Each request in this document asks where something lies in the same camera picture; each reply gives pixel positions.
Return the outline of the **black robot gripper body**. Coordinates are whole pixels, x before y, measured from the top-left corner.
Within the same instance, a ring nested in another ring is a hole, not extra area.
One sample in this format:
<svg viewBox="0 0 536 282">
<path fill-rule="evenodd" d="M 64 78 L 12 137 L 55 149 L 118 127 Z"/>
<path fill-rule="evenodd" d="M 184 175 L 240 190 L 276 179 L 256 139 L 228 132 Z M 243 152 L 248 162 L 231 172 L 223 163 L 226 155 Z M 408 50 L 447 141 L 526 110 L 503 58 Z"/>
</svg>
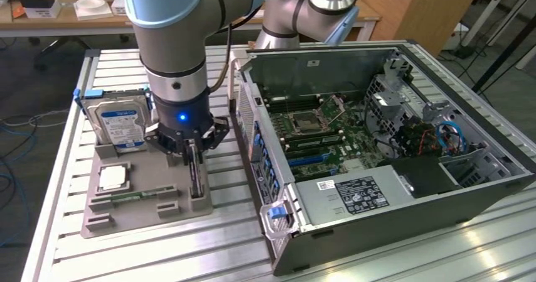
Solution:
<svg viewBox="0 0 536 282">
<path fill-rule="evenodd" d="M 194 99 L 174 102 L 155 95 L 155 106 L 159 115 L 159 132 L 175 141 L 192 139 L 198 147 L 203 147 L 202 136 L 214 125 L 210 111 L 210 89 Z"/>
</svg>

